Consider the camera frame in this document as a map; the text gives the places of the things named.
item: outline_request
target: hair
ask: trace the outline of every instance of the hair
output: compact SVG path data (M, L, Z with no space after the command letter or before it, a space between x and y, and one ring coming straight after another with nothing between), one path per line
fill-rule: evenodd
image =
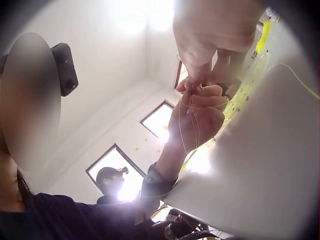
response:
M20 192L21 196L23 198L27 198L28 200L32 200L33 193L30 191L30 188L29 188L26 180L24 179L22 173L20 172L20 170L17 170L17 182L18 182L18 188L19 188L19 192Z

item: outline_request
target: window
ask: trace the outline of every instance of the window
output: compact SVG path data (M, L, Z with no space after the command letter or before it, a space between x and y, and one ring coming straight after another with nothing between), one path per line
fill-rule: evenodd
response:
M181 83L182 80L186 79L187 76L188 76L187 68L180 61L179 62L179 67L178 67L178 74L177 74L176 84L174 85L174 89L178 86L179 83Z
M116 144L86 170L96 185L97 174L103 167L128 168L129 173L123 174L124 185L119 192L118 198L121 201L132 201L140 191L145 173Z
M169 137L168 124L172 109L173 106L164 101L140 123L162 142L166 143Z

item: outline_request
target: black wrist strap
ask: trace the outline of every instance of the black wrist strap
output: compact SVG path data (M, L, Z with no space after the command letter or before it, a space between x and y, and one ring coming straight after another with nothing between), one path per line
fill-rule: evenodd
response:
M172 182L168 182L157 172L156 163L152 164L148 169L148 174L144 177L141 188L141 198L163 198L167 195L174 184L176 178Z

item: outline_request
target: yellow thread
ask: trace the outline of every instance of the yellow thread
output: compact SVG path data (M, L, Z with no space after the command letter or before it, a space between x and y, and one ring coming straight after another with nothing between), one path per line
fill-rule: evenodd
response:
M275 64L273 65L272 67L269 68L268 71L270 71L270 69L274 68L275 66L277 65L283 65L287 68L290 69L290 71L294 74L294 76L296 77L296 79L301 83L301 85L309 92L311 93L314 97L316 97L318 100L320 100L320 96L318 94L316 94L314 91L312 91L306 84L304 84L304 82L301 81L301 79L295 74L295 72L292 70L291 67L289 67L288 65L285 65L284 63L278 63L278 64Z

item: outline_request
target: white panel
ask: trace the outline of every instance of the white panel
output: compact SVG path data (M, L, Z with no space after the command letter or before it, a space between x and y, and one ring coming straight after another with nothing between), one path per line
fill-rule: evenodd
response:
M319 94L283 23L272 24L267 49L267 68L287 64ZM253 89L211 145L210 171L186 174L165 202L225 232L291 239L319 194L319 100L282 65Z

